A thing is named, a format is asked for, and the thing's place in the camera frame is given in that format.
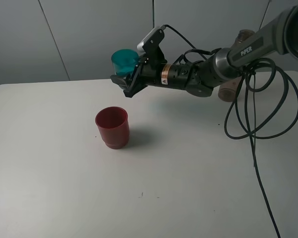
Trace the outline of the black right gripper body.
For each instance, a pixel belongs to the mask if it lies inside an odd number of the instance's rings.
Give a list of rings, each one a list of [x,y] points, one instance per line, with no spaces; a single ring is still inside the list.
[[[143,78],[149,77],[155,79],[159,70],[159,67],[166,63],[164,54],[159,47],[151,46],[146,52],[140,56],[139,61],[136,65],[135,72],[132,74],[131,82],[142,82]]]

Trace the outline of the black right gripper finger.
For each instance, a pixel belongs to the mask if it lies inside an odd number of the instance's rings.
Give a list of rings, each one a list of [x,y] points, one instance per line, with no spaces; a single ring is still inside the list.
[[[147,86],[145,84],[142,84],[139,82],[131,82],[130,84],[125,82],[123,92],[125,97],[133,97],[134,95],[136,95],[137,93],[145,89],[146,87]]]
[[[111,81],[120,88],[129,88],[129,74],[125,75],[111,75]]]

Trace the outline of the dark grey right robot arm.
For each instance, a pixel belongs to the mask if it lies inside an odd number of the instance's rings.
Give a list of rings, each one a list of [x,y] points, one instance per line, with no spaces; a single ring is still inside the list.
[[[167,25],[155,27],[141,41],[138,48],[144,54],[132,72],[111,75],[111,81],[123,90],[126,97],[133,97],[147,86],[209,97],[215,87],[242,76],[272,52],[290,54],[298,60],[298,5],[284,10],[234,48],[192,49],[193,53],[209,55],[208,59],[197,62],[189,62],[185,55],[181,55],[179,60],[185,64],[167,63],[159,47],[165,28]]]

